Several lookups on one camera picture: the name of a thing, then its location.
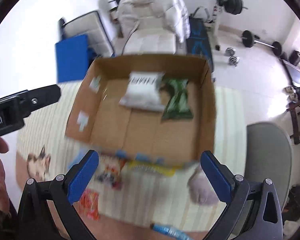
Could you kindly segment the blue folder board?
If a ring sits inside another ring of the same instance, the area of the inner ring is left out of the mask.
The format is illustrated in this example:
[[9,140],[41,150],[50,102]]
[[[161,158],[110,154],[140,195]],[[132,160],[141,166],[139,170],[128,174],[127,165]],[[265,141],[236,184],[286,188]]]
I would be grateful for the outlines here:
[[89,47],[88,36],[77,35],[55,44],[57,82],[83,80],[97,54]]

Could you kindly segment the blue black bench pad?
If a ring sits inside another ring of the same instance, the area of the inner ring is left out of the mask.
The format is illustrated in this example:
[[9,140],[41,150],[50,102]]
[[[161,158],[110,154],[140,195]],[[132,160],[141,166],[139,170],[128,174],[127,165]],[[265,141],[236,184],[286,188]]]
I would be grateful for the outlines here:
[[214,71],[212,51],[206,27],[202,18],[189,17],[190,36],[186,40],[187,53],[205,57],[211,72]]

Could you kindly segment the red floral snack bag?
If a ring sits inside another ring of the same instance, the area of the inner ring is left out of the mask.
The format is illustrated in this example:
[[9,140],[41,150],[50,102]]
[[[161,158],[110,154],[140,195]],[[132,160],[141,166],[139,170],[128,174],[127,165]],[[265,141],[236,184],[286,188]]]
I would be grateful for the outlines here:
[[86,189],[79,200],[79,214],[92,220],[99,219],[98,213],[98,193]]

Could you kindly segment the white soft pillow pack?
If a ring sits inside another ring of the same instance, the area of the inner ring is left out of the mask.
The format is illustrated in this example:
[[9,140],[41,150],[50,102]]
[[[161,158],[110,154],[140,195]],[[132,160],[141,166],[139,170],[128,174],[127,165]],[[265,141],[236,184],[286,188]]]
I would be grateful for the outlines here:
[[131,72],[125,95],[119,104],[128,108],[163,112],[159,88],[163,72]]

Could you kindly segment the grey round chair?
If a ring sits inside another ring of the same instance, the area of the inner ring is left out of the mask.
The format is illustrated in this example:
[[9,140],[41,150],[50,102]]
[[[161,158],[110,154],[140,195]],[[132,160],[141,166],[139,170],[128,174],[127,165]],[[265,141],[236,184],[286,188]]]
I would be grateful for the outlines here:
[[245,179],[249,182],[271,179],[280,209],[283,209],[291,185],[291,174],[292,147],[288,134],[272,122],[248,125]]

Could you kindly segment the pink grey plush toy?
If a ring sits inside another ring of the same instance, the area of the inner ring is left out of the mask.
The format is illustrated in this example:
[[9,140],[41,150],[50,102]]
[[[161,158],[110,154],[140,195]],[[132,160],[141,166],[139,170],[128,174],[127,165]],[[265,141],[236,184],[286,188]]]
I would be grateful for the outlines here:
[[190,176],[187,186],[194,204],[212,206],[219,202],[217,194],[200,165],[195,168],[193,175]]

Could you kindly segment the white weight bench rack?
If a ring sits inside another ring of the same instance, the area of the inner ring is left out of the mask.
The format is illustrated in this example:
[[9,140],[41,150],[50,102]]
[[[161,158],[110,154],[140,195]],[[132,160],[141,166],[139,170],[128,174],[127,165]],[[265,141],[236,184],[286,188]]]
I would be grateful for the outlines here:
[[218,39],[218,31],[221,21],[221,14],[223,12],[223,1],[216,0],[213,7],[212,18],[206,22],[206,27],[210,32],[210,37],[212,38],[212,45],[215,50],[220,51],[221,45]]

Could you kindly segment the orange snack bag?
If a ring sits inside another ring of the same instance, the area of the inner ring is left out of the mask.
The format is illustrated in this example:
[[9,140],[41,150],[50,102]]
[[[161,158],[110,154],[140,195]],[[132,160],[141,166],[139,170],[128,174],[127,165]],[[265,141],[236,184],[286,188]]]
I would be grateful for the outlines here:
[[126,162],[125,159],[103,156],[99,161],[94,180],[120,191],[123,186],[121,171]]

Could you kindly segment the chrome dumbbell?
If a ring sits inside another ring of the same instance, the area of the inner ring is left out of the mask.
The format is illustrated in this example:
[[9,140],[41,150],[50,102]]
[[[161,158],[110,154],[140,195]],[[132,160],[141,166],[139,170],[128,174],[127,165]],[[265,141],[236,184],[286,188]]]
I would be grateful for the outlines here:
[[238,56],[233,55],[229,57],[229,61],[228,61],[229,65],[237,67],[239,62],[240,62],[240,58]]
[[226,48],[224,55],[228,56],[228,57],[232,57],[235,55],[235,53],[236,53],[236,50],[234,48],[228,47],[228,48]]

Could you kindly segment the white cushioned side chair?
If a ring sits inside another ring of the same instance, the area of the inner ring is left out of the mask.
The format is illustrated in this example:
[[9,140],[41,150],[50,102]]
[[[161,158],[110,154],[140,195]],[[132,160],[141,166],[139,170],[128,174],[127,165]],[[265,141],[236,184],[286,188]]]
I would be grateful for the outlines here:
[[97,10],[81,15],[69,22],[58,21],[61,40],[78,35],[86,35],[88,47],[102,57],[114,57],[115,50]]

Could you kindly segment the black barbell on floor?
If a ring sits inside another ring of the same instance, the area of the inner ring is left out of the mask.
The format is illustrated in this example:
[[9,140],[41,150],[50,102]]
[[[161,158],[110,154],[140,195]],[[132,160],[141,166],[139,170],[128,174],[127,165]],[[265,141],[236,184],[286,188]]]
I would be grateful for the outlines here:
[[257,35],[254,35],[252,32],[245,30],[242,33],[241,40],[243,45],[246,48],[252,48],[255,44],[261,44],[272,49],[272,52],[275,56],[280,57],[282,54],[282,46],[278,41],[274,41],[272,44],[260,41]]

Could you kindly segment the green snack bag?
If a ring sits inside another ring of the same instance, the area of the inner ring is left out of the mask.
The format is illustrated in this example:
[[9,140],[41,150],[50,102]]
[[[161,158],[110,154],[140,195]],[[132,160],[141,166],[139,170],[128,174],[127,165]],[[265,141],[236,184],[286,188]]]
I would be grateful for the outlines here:
[[193,119],[188,103],[188,79],[164,79],[163,88],[169,93],[168,101],[162,115],[162,120]]

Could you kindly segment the yellow silver sponge pouch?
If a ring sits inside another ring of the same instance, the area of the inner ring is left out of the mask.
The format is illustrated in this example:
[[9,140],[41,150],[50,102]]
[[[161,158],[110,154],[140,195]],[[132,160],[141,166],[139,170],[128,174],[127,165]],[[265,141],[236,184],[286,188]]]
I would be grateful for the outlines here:
[[127,165],[129,169],[133,171],[140,171],[166,177],[174,176],[178,168],[177,166],[167,165],[164,158],[151,158],[142,153],[138,153],[133,160],[129,160]]

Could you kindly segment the light blue tissue pack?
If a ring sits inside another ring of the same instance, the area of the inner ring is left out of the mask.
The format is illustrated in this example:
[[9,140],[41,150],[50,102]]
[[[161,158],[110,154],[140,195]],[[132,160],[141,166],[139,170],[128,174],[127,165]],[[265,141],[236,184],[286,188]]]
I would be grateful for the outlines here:
[[86,148],[80,148],[79,152],[76,154],[76,156],[73,158],[72,161],[70,161],[69,165],[68,165],[68,170],[70,170],[70,168],[72,168],[74,165],[78,164],[86,155],[86,153],[89,150]]

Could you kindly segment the blue white wipes packet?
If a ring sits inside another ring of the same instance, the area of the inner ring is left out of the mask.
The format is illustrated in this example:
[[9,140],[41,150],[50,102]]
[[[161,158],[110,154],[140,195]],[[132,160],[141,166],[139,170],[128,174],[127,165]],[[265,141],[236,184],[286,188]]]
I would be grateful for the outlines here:
[[170,225],[152,223],[150,225],[150,228],[157,233],[168,237],[172,237],[176,240],[192,240],[192,238],[189,235]]

